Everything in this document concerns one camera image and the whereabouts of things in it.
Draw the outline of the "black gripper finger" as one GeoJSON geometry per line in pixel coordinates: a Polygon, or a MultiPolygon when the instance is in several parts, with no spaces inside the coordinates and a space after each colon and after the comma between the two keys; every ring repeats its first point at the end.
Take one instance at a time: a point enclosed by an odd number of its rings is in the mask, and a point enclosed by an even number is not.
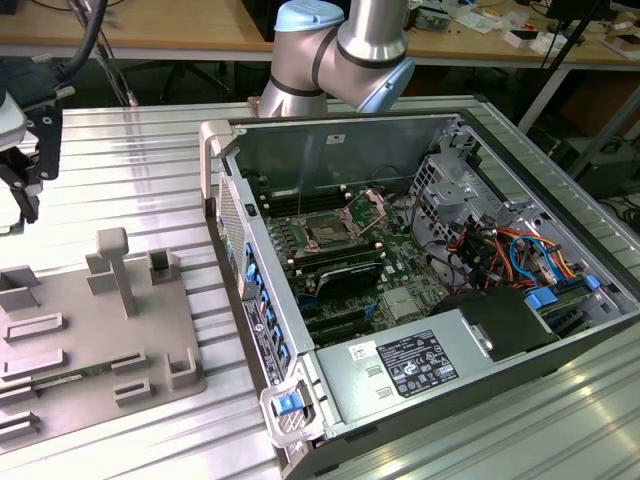
{"type": "Polygon", "coordinates": [[[21,218],[28,224],[33,224],[39,217],[39,186],[27,186],[26,188],[12,188],[12,195],[21,212],[21,218]]]}

